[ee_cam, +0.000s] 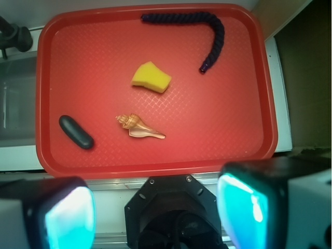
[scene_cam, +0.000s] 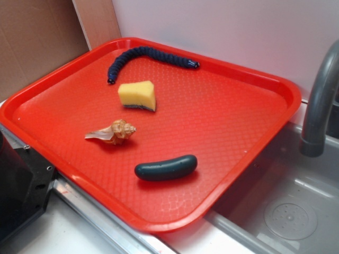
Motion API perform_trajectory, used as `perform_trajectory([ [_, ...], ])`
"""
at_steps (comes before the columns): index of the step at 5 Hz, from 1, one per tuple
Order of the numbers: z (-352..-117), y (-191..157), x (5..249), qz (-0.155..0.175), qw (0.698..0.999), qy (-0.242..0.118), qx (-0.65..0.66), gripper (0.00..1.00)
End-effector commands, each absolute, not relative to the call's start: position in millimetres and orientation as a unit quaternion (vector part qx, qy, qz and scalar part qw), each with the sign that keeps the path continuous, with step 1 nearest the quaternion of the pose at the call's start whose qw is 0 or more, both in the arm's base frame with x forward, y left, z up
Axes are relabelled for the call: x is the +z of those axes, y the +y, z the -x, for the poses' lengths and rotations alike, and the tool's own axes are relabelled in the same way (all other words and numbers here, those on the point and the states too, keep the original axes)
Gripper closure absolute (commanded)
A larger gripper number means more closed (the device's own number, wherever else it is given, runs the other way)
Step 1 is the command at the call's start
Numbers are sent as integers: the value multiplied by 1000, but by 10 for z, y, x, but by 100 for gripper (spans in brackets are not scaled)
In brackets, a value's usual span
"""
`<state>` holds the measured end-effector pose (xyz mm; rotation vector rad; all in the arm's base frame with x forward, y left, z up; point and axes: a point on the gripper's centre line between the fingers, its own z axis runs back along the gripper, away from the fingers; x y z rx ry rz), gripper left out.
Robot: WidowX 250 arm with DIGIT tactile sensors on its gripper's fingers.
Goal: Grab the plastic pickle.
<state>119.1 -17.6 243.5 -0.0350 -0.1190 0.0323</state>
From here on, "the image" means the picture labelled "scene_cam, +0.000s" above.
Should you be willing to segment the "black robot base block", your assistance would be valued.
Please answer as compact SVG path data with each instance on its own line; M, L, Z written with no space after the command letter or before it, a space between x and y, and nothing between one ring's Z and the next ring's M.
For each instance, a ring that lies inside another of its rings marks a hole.
M33 148L13 148L1 134L1 244L47 208L55 166Z

